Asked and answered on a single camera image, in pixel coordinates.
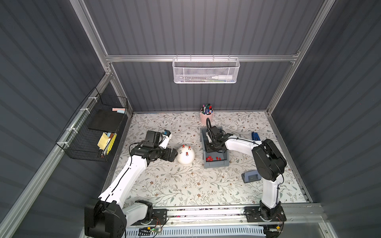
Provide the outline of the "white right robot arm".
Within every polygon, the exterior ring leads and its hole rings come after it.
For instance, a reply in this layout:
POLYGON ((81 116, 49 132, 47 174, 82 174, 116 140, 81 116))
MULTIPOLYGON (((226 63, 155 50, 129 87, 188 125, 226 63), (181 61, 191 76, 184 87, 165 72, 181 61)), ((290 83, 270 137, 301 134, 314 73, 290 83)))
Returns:
POLYGON ((287 162, 275 143, 266 139, 254 141, 243 139, 222 129, 211 125, 210 119, 206 120, 207 152, 238 151, 252 156, 259 175, 263 181, 263 196, 260 200, 259 213, 266 222, 278 219, 286 221, 280 201, 280 185, 285 182, 283 173, 287 162))

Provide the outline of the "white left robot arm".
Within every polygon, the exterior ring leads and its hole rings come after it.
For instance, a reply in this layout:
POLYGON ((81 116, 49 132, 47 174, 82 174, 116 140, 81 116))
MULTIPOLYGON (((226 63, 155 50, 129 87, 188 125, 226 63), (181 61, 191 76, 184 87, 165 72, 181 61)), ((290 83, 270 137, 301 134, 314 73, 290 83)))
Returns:
POLYGON ((154 212, 151 202, 137 200, 125 208, 124 202, 139 176, 158 159, 173 162, 177 151, 168 147, 170 131, 148 131, 145 140, 135 143, 130 158, 113 182, 84 208, 84 234, 92 238, 122 238, 135 224, 149 224, 154 212))

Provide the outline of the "white dome with screws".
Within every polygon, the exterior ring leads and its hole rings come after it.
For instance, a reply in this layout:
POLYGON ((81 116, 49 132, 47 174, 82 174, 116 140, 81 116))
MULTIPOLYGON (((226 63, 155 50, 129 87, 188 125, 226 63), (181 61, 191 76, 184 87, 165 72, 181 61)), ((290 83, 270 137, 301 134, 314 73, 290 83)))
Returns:
POLYGON ((176 157, 176 160, 180 165, 190 166, 195 160, 195 151, 192 147, 191 150, 189 150, 189 146, 190 145, 183 144, 177 149, 178 155, 176 157))

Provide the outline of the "grey plastic bin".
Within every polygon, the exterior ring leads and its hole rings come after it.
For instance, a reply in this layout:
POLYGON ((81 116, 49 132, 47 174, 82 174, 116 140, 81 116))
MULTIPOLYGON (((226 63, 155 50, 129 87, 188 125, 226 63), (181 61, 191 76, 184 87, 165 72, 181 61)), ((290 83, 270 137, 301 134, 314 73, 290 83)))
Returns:
POLYGON ((228 151, 223 152, 220 150, 207 152, 206 144, 208 143, 208 139, 206 136, 206 130, 206 127, 200 129, 200 141, 203 150, 202 158, 204 162, 204 168, 211 169, 219 167, 228 167, 230 164, 228 151))

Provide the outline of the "pink pen cup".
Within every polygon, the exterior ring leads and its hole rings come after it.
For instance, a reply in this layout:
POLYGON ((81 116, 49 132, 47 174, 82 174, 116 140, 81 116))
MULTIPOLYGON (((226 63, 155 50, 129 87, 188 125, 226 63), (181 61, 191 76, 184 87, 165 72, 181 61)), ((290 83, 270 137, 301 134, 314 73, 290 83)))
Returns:
POLYGON ((213 120, 214 117, 214 109, 211 104, 202 105, 200 109, 200 122, 202 125, 206 126, 207 119, 210 121, 213 120))

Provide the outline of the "blue stapler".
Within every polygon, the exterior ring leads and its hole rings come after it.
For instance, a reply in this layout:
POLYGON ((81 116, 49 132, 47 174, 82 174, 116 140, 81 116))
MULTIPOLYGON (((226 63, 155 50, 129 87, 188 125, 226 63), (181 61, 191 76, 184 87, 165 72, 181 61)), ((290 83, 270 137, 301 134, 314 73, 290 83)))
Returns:
POLYGON ((252 140, 253 141, 261 141, 261 138, 260 138, 260 136, 259 136, 259 134, 257 133, 257 132, 252 132, 252 140))

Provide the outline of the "grey tape dispenser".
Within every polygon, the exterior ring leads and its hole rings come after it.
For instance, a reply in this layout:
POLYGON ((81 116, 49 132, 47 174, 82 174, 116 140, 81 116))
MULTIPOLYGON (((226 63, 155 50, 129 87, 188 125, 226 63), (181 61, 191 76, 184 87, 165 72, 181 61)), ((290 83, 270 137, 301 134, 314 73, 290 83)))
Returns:
POLYGON ((241 177, 244 183, 251 183, 262 179, 257 170, 246 171, 241 174, 241 177))

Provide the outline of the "white marker in basket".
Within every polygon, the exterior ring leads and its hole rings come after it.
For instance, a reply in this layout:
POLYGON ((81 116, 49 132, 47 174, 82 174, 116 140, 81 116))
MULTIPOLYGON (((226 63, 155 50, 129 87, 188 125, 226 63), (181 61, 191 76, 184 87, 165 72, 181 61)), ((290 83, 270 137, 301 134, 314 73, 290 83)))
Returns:
POLYGON ((220 80, 220 81, 232 81, 232 75, 215 75, 211 77, 212 80, 220 80))

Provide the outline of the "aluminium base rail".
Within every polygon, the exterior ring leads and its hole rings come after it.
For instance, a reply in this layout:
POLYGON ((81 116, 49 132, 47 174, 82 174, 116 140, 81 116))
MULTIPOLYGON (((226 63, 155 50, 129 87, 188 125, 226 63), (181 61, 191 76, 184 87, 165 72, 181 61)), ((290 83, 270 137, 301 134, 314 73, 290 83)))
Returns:
MULTIPOLYGON (((328 217, 319 203, 283 203, 281 206, 287 219, 285 224, 328 222, 328 217)), ((247 224, 246 207, 256 211, 260 208, 258 204, 246 204, 156 207, 154 210, 167 211, 163 217, 168 226, 240 225, 247 224)))

